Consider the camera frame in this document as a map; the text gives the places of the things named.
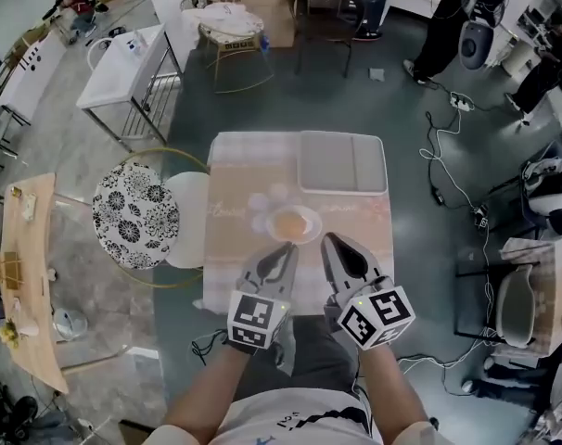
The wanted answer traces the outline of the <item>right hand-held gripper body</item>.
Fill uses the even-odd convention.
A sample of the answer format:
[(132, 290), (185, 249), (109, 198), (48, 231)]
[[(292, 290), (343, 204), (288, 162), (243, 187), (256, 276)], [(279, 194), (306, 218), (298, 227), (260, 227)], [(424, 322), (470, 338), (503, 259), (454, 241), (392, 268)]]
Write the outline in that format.
[(331, 295), (325, 305), (332, 333), (343, 331), (360, 350), (389, 344), (415, 320), (402, 286), (383, 275), (354, 293)]

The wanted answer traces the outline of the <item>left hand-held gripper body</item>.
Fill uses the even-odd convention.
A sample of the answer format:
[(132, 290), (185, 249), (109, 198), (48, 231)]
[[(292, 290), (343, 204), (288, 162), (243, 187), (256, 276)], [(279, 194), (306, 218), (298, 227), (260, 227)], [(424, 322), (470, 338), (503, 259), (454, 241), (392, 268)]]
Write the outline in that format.
[(292, 286), (281, 268), (264, 277), (246, 272), (230, 297), (227, 342), (249, 355), (271, 347), (290, 316)]

